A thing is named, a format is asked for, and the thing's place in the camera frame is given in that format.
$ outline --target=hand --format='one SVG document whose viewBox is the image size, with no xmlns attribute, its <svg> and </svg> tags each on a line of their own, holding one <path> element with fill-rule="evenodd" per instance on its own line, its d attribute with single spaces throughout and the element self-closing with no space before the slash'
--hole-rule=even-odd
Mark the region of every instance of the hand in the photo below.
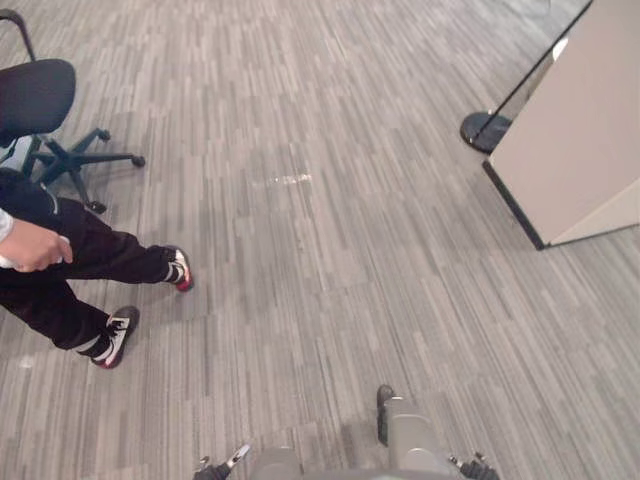
<svg viewBox="0 0 640 480">
<path fill-rule="evenodd" d="M 73 261 L 71 246 L 56 232 L 15 218 L 11 233 L 0 242 L 0 255 L 18 272 L 44 270 L 49 265 Z"/>
</svg>

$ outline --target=person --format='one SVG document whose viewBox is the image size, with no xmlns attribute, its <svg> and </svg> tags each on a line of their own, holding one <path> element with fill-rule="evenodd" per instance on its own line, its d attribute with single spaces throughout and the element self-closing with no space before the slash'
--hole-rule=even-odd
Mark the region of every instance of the person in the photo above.
<svg viewBox="0 0 640 480">
<path fill-rule="evenodd" d="M 81 203 L 57 198 L 20 172 L 0 168 L 0 304 L 64 350 L 115 368 L 140 317 L 126 306 L 109 315 L 76 298 L 70 279 L 193 287 L 189 260 L 175 246 L 145 248 Z"/>
</svg>

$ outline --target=chair base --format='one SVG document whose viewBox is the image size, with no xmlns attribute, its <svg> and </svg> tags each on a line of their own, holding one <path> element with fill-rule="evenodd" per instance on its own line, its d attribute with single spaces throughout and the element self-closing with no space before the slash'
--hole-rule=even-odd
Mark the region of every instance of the chair base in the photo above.
<svg viewBox="0 0 640 480">
<path fill-rule="evenodd" d="M 108 130 L 99 128 L 94 129 L 91 133 L 77 142 L 70 150 L 65 150 L 55 140 L 44 136 L 34 138 L 34 148 L 31 150 L 22 167 L 22 173 L 27 177 L 33 174 L 35 161 L 39 160 L 45 165 L 44 171 L 34 180 L 35 183 L 44 183 L 49 185 L 63 173 L 68 173 L 73 181 L 82 202 L 95 213 L 103 213 L 106 207 L 97 201 L 89 200 L 87 189 L 80 177 L 80 169 L 84 165 L 92 163 L 115 162 L 119 160 L 130 160 L 133 165 L 141 168 L 145 165 L 144 157 L 134 155 L 132 153 L 85 153 L 87 148 L 96 139 L 108 142 L 111 134 Z M 44 143 L 49 152 L 39 150 L 41 144 Z"/>
</svg>

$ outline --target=office chair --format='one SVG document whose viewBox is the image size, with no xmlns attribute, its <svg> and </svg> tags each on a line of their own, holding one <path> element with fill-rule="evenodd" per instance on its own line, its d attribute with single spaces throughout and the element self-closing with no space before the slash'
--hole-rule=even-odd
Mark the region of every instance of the office chair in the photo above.
<svg viewBox="0 0 640 480">
<path fill-rule="evenodd" d="M 48 138 L 45 134 L 60 127 L 71 109 L 75 95 L 75 71 L 64 60 L 36 60 L 25 22 L 17 12 L 0 9 L 2 20 L 9 20 L 18 26 L 31 62 L 0 70 L 0 146 L 8 147 L 20 137 L 33 136 L 33 147 L 22 172 L 31 177 L 35 160 L 40 160 L 45 168 L 35 182 L 45 185 L 68 173 L 84 204 L 95 213 L 103 213 L 105 205 L 89 200 L 80 177 L 80 168 L 90 163 L 116 160 L 131 160 L 136 167 L 143 167 L 144 157 L 131 153 L 85 153 L 96 137 L 103 142 L 111 138 L 108 130 L 99 128 L 69 150 Z M 49 152 L 38 150 L 43 143 Z"/>
</svg>

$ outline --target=chair caster wheel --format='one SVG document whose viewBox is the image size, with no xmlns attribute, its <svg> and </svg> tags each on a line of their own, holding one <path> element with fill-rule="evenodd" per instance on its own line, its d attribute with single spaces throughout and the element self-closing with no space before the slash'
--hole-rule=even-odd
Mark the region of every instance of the chair caster wheel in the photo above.
<svg viewBox="0 0 640 480">
<path fill-rule="evenodd" d="M 100 203 L 100 202 L 89 202 L 87 204 L 87 207 L 89 207 L 89 210 L 91 210 L 94 213 L 97 213 L 98 215 L 102 215 L 104 212 L 107 211 L 107 206 L 104 203 Z"/>
<path fill-rule="evenodd" d="M 100 130 L 100 133 L 98 133 L 98 138 L 103 142 L 108 142 L 109 140 L 111 140 L 111 132 L 109 132 L 109 130 Z"/>
<path fill-rule="evenodd" d="M 147 162 L 145 162 L 144 157 L 133 157 L 131 159 L 131 163 L 133 163 L 138 168 L 142 168 Z"/>
</svg>

